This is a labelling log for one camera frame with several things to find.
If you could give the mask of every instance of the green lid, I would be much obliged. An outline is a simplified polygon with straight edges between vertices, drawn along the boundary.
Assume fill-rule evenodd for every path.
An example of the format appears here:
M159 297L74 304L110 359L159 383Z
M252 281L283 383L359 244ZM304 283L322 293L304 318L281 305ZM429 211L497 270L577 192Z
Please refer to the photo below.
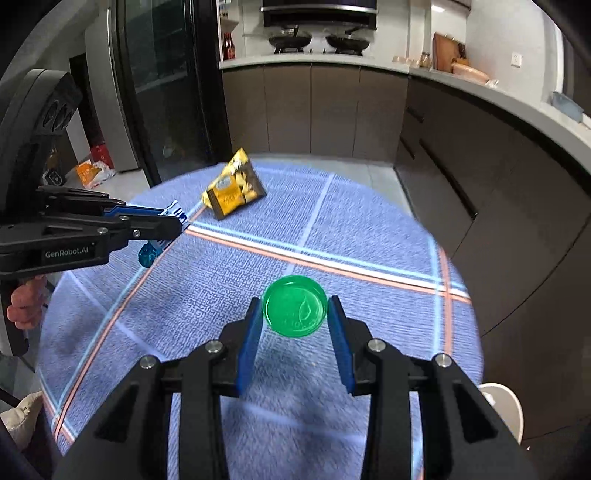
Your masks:
M301 275L280 278L267 288L262 311L272 330L290 338L314 333L326 317L326 293Z

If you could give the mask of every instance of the gray floor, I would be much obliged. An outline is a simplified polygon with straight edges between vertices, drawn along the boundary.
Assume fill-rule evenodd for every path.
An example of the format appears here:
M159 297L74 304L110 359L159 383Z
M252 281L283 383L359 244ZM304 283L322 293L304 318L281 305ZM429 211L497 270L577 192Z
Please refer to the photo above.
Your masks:
M277 162L278 159L335 173L371 187L382 194L384 198L390 200L404 212L411 215L408 200L400 185L398 176L391 165L367 163L350 159L319 158L309 155L286 155L283 157L274 154L253 156L253 160L260 162ZM76 175L70 176L66 185L74 188L82 188L82 184ZM108 193L112 198L128 202L148 188L149 185L144 172L135 170L117 174L115 177L99 185L96 190ZM50 281L55 285L60 276L61 274L49 275ZM29 353L25 356L25 360L33 367L37 362L39 336L39 328L30 332L31 347ZM0 387L3 387L18 398L23 398L28 393L41 389L37 376L27 368L26 364L18 359L7 357L0 358ZM7 408L8 406L0 401L0 411L4 411Z

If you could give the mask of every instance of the drawer handle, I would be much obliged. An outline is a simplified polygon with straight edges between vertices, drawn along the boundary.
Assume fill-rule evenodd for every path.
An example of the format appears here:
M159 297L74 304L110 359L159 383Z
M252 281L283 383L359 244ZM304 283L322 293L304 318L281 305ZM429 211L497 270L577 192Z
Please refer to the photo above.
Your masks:
M407 107L407 112L420 124L423 123L423 121L425 120L425 117L423 117L422 115L420 115L415 109L413 109L412 107Z
M400 143L402 144L402 146L404 147L404 149L408 152L408 154L412 157L412 159L414 160L414 153L413 151L410 149L410 145L408 145L408 142L403 139L403 137L400 137Z
M470 216L472 221L476 220L478 215L478 211L476 210L476 206L470 200L470 197L466 194L460 183L456 180L456 178L452 175L447 167L441 162L441 159L433 153L433 151L425 144L423 139L419 140L418 143L421 145L427 156L431 159L431 161L435 164L437 169L441 172L441 174L445 177L449 185L451 185L454 192L460 199L462 206L466 210L467 214Z

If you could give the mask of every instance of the metal screw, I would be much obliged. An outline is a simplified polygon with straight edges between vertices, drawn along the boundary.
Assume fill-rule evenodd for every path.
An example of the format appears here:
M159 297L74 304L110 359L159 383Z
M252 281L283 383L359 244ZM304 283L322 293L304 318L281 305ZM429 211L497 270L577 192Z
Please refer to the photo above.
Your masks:
M208 353L218 353L221 352L223 348L223 343L219 340L210 340L208 343L205 344L205 350Z
M368 342L368 348L372 352L383 352L386 349L386 342L380 340L379 338L372 338Z
M452 357L445 353L440 353L435 357L435 362L442 368L447 368L452 364Z
M150 370L150 368L156 365L157 361L158 359L152 355L144 355L142 358L139 359L139 365L144 370Z

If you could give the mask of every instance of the striped tablecloth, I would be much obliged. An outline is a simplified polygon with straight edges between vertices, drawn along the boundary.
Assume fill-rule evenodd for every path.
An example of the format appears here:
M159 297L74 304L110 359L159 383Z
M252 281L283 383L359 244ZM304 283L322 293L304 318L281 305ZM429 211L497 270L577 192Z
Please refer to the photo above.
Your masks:
M143 242L108 265L67 272L43 324L41 375L47 417L62 452L134 363L187 355L243 318L252 296L290 274L337 294L348 316L403 353L445 351L479 383L482 353L460 275L414 219L373 190L305 167L258 165L268 196L218 222L200 194L220 167L141 195L177 199L192 226L149 269ZM421 472L418 401L412 398L413 475ZM347 395L326 323L303 339L263 329L253 382L222 403L231 478L358 479L369 398ZM169 478L177 478L178 399L171 416Z

